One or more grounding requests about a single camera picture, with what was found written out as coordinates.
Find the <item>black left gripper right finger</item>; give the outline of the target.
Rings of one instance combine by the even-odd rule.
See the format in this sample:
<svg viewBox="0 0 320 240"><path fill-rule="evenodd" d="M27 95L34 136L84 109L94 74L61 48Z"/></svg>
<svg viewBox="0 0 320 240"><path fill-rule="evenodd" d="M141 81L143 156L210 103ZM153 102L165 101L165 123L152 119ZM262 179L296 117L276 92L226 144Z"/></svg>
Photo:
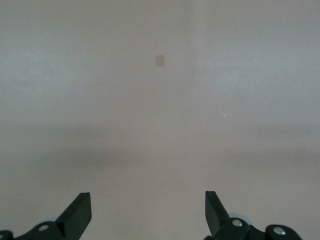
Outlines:
<svg viewBox="0 0 320 240"><path fill-rule="evenodd" d="M230 217L215 191L205 192L207 240L302 240L292 228L271 224L260 231L239 217Z"/></svg>

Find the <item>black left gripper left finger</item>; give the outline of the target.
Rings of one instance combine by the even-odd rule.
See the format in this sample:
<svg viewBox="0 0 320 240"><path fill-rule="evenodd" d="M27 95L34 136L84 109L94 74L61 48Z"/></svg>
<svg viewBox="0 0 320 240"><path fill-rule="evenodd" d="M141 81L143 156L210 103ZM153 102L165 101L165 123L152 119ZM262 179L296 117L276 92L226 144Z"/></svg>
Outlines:
<svg viewBox="0 0 320 240"><path fill-rule="evenodd" d="M79 240L92 219L91 195L80 193L54 221L44 221L28 232L14 237L2 230L2 240Z"/></svg>

